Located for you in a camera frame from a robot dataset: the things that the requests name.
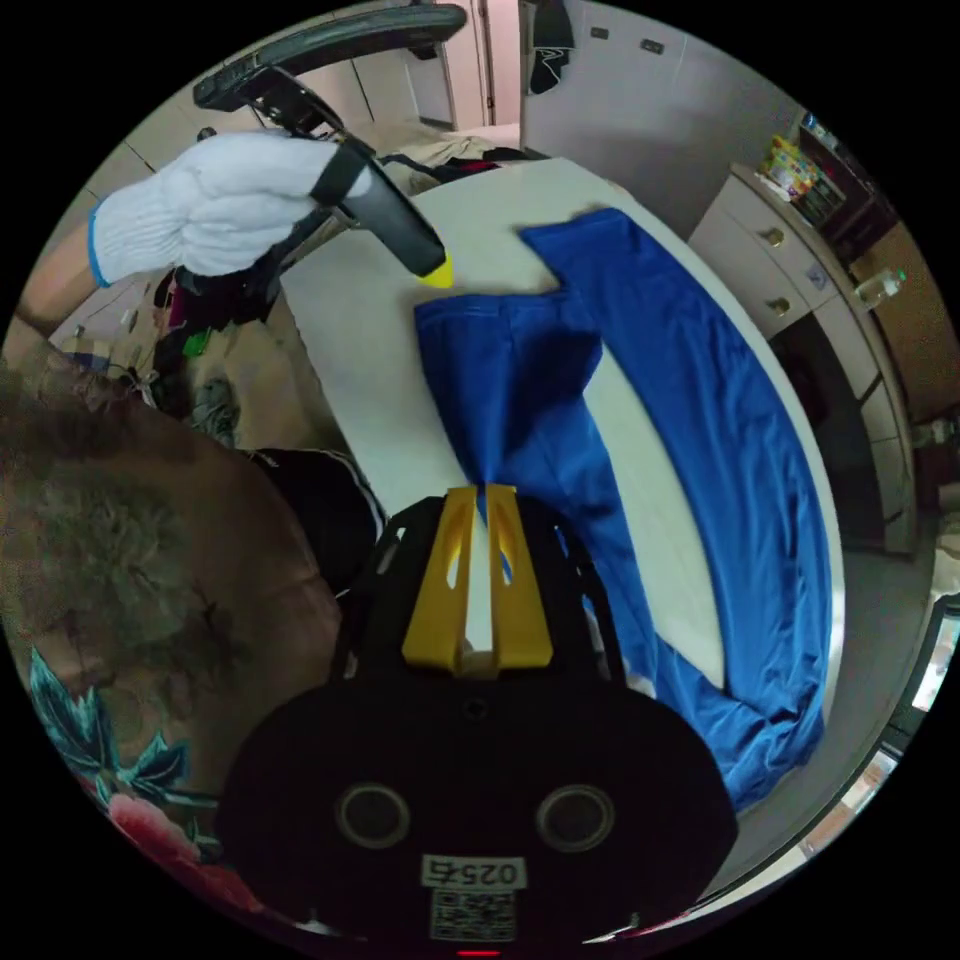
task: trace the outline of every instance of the white wall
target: white wall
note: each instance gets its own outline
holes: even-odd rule
[[[823,741],[805,767],[742,815],[740,836],[711,892],[805,832],[872,753],[920,653],[931,607],[936,531],[936,521],[922,521],[914,559],[844,551],[846,636]]]
[[[556,87],[524,96],[522,144],[616,181],[686,239],[730,162],[759,163],[797,103],[696,37],[600,3],[564,2],[576,49]],[[591,27],[609,38],[591,38]],[[664,52],[641,50],[645,38]]]

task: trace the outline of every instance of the white table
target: white table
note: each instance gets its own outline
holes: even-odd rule
[[[829,542],[833,629],[824,715],[843,643],[844,586],[833,497],[810,424],[763,336],[693,251],[626,192],[568,160],[542,160],[437,187],[414,200],[453,257],[456,287],[420,284],[364,231],[320,247],[283,278],[307,354],[353,455],[384,508],[395,513],[462,486],[460,469],[424,379],[413,308],[459,293],[541,293],[557,282],[517,227],[616,207],[700,282],[743,334],[797,430]],[[723,643],[706,557],[686,495],[647,413],[608,351],[585,398],[610,454],[640,575],[660,636],[722,687]],[[467,631],[490,643],[486,531],[477,521]]]

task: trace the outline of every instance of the door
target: door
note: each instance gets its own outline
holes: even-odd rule
[[[488,123],[520,122],[520,4],[518,0],[475,0],[485,48]]]
[[[490,125],[486,94],[486,68],[482,66],[484,35],[479,23],[478,0],[449,0],[463,7],[464,27],[440,48],[443,69],[450,90],[450,111],[454,130],[473,130]]]

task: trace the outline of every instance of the cabinet drawer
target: cabinet drawer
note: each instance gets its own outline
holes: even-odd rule
[[[689,245],[726,284],[769,340],[809,313],[786,274],[714,203]]]
[[[907,467],[903,461],[903,448],[899,440],[879,440],[870,444],[873,465],[880,485],[880,503],[884,520],[895,516],[904,508],[907,487]]]
[[[899,437],[890,394],[882,383],[870,394],[867,402],[860,408],[860,412],[863,414],[867,436],[872,441],[896,440]]]
[[[770,196],[780,202],[773,194]],[[717,200],[787,274],[811,310],[836,295],[836,286],[810,248],[786,220],[745,183],[737,177],[728,177]]]
[[[859,400],[876,380],[879,370],[857,318],[839,294],[818,307],[815,316],[847,375],[853,395]]]

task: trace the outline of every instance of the gloved hand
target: gloved hand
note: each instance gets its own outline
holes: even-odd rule
[[[100,286],[171,265],[201,276],[244,270],[285,240],[337,151],[283,131],[223,133],[194,144],[90,214],[88,253]],[[362,170],[347,196],[369,189]]]

